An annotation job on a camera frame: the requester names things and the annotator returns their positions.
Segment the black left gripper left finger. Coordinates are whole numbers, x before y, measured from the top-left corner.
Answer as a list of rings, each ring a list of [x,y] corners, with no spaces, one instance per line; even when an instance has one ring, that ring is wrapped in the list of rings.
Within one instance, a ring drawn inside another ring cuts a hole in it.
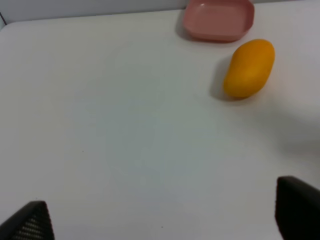
[[[55,234],[47,203],[30,201],[0,225],[2,240],[53,240]]]

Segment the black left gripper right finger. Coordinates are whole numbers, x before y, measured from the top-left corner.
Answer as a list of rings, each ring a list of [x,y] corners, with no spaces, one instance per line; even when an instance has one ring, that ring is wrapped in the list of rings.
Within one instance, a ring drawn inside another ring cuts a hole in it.
[[[284,240],[318,240],[320,190],[294,176],[279,177],[275,220]]]

